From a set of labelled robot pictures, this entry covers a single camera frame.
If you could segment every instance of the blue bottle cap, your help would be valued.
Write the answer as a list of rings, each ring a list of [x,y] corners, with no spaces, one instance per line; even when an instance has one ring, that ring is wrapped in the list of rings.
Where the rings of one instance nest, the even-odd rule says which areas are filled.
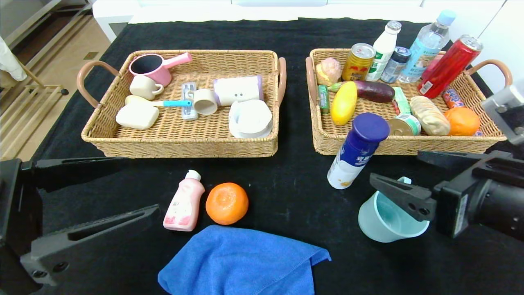
[[[353,129],[349,133],[350,144],[359,150],[376,148],[378,143],[389,135],[389,125],[381,116],[363,113],[353,119]]]
[[[408,62],[410,56],[411,51],[409,51],[408,48],[397,46],[391,55],[391,59],[401,64],[405,64]]]
[[[436,18],[436,21],[443,25],[449,26],[455,20],[456,17],[457,14],[454,11],[445,9],[442,12],[440,12],[440,15]]]

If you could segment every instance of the orange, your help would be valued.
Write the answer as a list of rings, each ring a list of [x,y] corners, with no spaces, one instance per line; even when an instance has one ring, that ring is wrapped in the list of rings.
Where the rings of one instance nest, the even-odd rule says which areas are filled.
[[[481,120],[477,114],[468,108],[453,108],[444,116],[451,124],[449,135],[472,136],[481,126]]]
[[[230,225],[246,215],[248,204],[246,191],[238,184],[227,182],[209,192],[205,210],[216,223]]]

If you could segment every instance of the purple and white container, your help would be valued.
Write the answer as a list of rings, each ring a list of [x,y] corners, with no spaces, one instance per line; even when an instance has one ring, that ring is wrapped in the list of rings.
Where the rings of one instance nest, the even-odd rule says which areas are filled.
[[[353,129],[347,134],[327,172],[329,184],[336,189],[348,188],[388,135],[388,122],[381,116],[363,113],[355,117]]]
[[[219,106],[230,106],[235,101],[264,100],[261,75],[215,79],[214,91]]]

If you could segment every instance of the light blue cup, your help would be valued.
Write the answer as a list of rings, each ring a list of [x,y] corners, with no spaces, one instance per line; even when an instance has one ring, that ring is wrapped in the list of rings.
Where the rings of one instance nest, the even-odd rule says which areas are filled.
[[[398,181],[411,184],[403,176]],[[428,229],[429,221],[417,221],[388,197],[376,191],[358,211],[358,225],[370,239],[381,243],[418,237]]]

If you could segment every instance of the pink saucepan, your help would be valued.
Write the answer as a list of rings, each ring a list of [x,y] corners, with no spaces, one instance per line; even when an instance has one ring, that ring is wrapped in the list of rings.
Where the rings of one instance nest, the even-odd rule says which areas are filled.
[[[188,52],[170,59],[164,59],[158,54],[146,54],[133,60],[129,65],[129,71],[135,76],[149,77],[165,87],[171,82],[169,68],[190,61],[192,58]]]

